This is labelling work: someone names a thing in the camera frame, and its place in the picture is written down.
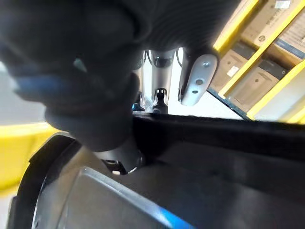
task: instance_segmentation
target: yellow shelf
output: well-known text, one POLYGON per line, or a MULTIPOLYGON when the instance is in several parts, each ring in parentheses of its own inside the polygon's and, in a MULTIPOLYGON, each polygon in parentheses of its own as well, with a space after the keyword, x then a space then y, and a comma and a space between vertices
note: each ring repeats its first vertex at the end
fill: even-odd
POLYGON ((293 115, 287 121, 287 123, 298 123, 303 119, 304 116, 305 116, 305 107, 303 107, 299 112, 297 112, 295 115, 293 115))
POLYGON ((228 46, 233 44, 234 37, 236 37, 240 30, 243 29, 247 18, 262 4, 263 1, 252 0, 234 19, 234 23, 225 27, 224 33, 216 40, 213 47, 221 54, 227 51, 228 46))
POLYGON ((16 189, 31 156, 56 132, 47 123, 0 126, 0 195, 16 189))
POLYGON ((305 125, 305 115, 304 115, 304 117, 298 123, 302 124, 302 125, 305 125))
POLYGON ((305 7, 305 0, 292 11, 287 19, 275 30, 263 45, 257 50, 257 52, 249 59, 249 61, 232 77, 232 79, 220 90, 218 95, 225 99, 226 94, 232 90, 232 88, 246 75, 246 73, 259 61, 260 57, 272 44, 272 42, 281 34, 281 32, 289 25, 289 23, 298 15, 298 13, 305 7))
POLYGON ((247 117, 254 120, 257 114, 271 99, 273 99, 289 82, 305 68, 305 60, 295 66, 280 82, 278 82, 257 104, 247 113, 247 117))

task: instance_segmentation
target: gray surface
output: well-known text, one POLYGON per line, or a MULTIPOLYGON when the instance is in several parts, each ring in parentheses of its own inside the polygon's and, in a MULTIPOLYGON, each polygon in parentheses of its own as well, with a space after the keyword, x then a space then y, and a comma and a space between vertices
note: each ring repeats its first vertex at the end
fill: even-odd
MULTIPOLYGON (((36 220, 41 220, 41 226, 46 219, 49 223, 52 218, 57 222, 54 217, 58 214, 49 213, 61 213, 70 192, 69 187, 74 184, 79 171, 86 166, 198 228, 304 228, 305 170, 302 163, 211 146, 178 143, 162 156, 161 160, 165 163, 155 162, 129 175, 114 176, 90 151, 84 148, 76 150, 70 147, 49 171, 42 194, 50 195, 55 191, 60 195, 42 198, 48 202, 38 202, 41 210, 37 211, 36 220)), ((120 217, 124 208, 115 201, 107 203, 109 208, 104 208, 101 203, 100 208, 88 205, 91 203, 92 206, 92 202, 87 202, 92 196, 91 186, 93 184, 77 186, 78 191, 83 192, 77 198, 87 211, 86 215, 90 217, 103 215, 105 210, 115 211, 118 213, 115 225, 124 225, 124 218, 120 217)), ((107 193, 101 190, 100 195, 107 193)), ((103 228, 104 223, 99 218, 96 220, 96 223, 100 223, 100 228, 103 228)))
POLYGON ((0 66, 0 125, 19 125, 44 121, 44 106, 27 102, 13 92, 13 81, 0 66))
MULTIPOLYGON (((69 159, 69 153, 62 159, 69 159)), ((83 147, 69 163, 57 164, 50 170, 37 202, 32 228, 176 228, 175 225, 193 228, 152 201, 84 165, 100 171, 102 163, 83 147)))
POLYGON ((201 55, 197 58, 193 64, 187 86, 181 99, 182 105, 194 106, 199 102, 211 83, 217 68, 217 62, 217 57, 212 54, 201 55))

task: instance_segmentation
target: yellow object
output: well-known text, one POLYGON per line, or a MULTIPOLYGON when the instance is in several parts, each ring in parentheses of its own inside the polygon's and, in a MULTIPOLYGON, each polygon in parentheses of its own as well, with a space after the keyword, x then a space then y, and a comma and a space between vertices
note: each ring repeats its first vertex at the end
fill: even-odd
POLYGON ((292 116, 287 123, 298 123, 305 116, 305 107, 303 107, 299 112, 292 116))
POLYGON ((232 79, 220 90, 218 95, 225 99, 225 96, 232 88, 246 75, 246 73, 260 60, 260 57, 272 42, 281 34, 281 32, 289 25, 289 23, 298 15, 298 13, 305 7, 305 0, 293 10, 287 19, 279 26, 275 32, 270 36, 257 52, 249 59, 249 61, 232 77, 232 79))
POLYGON ((305 116, 299 121, 299 124, 305 125, 305 116))
POLYGON ((272 88, 257 104, 247 113, 247 117, 254 120, 254 115, 259 112, 271 99, 273 99, 289 82, 305 68, 305 60, 295 66, 274 88, 272 88))
POLYGON ((0 195, 20 183, 30 157, 56 132, 47 123, 0 126, 0 195))
POLYGON ((222 34, 213 45, 213 47, 219 53, 228 51, 227 47, 233 44, 234 37, 238 35, 247 17, 253 13, 253 11, 261 4, 261 2, 262 1, 259 0, 250 1, 250 3, 247 4, 244 9, 242 9, 242 12, 236 15, 233 23, 228 22, 228 25, 225 26, 222 34))
POLYGON ((0 198, 5 198, 8 195, 17 195, 18 192, 18 188, 19 188, 19 183, 16 185, 13 185, 7 189, 1 189, 0 190, 0 198))
POLYGON ((303 0, 287 0, 286 2, 290 2, 289 6, 280 8, 276 7, 276 0, 266 1, 266 4, 241 33, 242 40, 252 46, 261 47, 301 1, 303 0))

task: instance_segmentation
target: cardboard box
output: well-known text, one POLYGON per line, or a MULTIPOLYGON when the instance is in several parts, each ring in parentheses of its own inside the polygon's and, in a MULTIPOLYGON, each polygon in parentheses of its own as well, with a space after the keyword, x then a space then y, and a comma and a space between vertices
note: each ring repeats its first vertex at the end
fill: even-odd
POLYGON ((243 10, 250 5, 252 2, 252 0, 241 0, 241 2, 239 3, 239 5, 237 6, 236 10, 233 12, 232 16, 230 17, 229 21, 226 23, 226 25, 224 26, 224 29, 222 30, 222 32, 220 33, 218 39, 223 38, 223 36, 225 35, 225 33, 230 30, 231 26, 235 24, 236 19, 238 19, 238 17, 241 15, 241 13, 243 12, 243 10))
POLYGON ((228 94, 227 99, 248 112, 287 72, 273 61, 262 60, 228 94))
POLYGON ((276 8, 276 0, 269 0, 246 27, 241 37, 244 41, 260 47, 281 25, 302 0, 290 0, 289 7, 276 8))
POLYGON ((269 46, 266 51, 266 54, 269 58, 280 62, 281 65, 287 69, 293 68, 302 61, 297 56, 293 55, 286 49, 283 49, 274 43, 269 46))
POLYGON ((219 92, 238 70, 251 58, 255 50, 242 42, 237 42, 220 60, 211 87, 219 92))
POLYGON ((296 64, 305 58, 305 10, 279 36, 274 46, 279 52, 292 56, 292 60, 297 60, 296 64))

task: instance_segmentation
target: screw hole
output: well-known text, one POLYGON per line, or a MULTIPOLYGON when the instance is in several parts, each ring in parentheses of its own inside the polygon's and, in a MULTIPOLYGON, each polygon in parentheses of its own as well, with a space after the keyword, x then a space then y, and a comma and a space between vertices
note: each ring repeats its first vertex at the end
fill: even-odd
POLYGON ((203 62, 202 66, 204 66, 205 68, 209 67, 210 66, 210 62, 205 61, 205 62, 203 62))
POLYGON ((203 81, 202 80, 196 80, 196 84, 201 85, 201 84, 203 84, 203 81))

